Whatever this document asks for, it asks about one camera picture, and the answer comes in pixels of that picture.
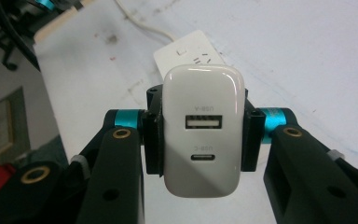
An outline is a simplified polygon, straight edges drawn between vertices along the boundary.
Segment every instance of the white surface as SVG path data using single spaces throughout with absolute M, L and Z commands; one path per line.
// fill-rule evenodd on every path
M 292 108 L 300 124 L 358 167 L 358 1 L 135 1 L 138 20 L 176 36 L 202 30 L 243 75 L 256 106 Z M 153 52 L 167 42 L 134 27 L 113 1 L 98 0 L 35 46 L 68 155 L 98 132 L 111 108 L 145 108 L 161 83 Z M 145 176 L 147 223 L 273 223 L 258 170 L 221 199 L 172 196 Z
M 171 69 L 182 64 L 225 64 L 202 31 L 192 32 L 158 49 L 154 58 L 163 79 Z
M 162 89 L 164 182 L 172 194 L 223 197 L 237 188 L 244 103 L 243 78 L 232 67 L 181 65 L 167 74 Z M 186 129 L 186 116 L 213 115 L 222 116 L 221 129 Z M 192 161 L 196 154 L 215 159 Z

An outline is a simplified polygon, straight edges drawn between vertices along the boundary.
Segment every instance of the white charger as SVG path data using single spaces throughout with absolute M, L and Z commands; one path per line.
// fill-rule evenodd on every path
M 226 65 L 180 65 L 165 77 L 164 181 L 186 198 L 223 197 L 241 174 L 243 77 Z

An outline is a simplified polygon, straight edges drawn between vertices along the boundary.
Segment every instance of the power outlet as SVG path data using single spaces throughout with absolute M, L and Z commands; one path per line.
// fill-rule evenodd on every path
M 198 30 L 186 35 L 154 53 L 164 79 L 168 72 L 184 64 L 225 64 L 206 35 Z

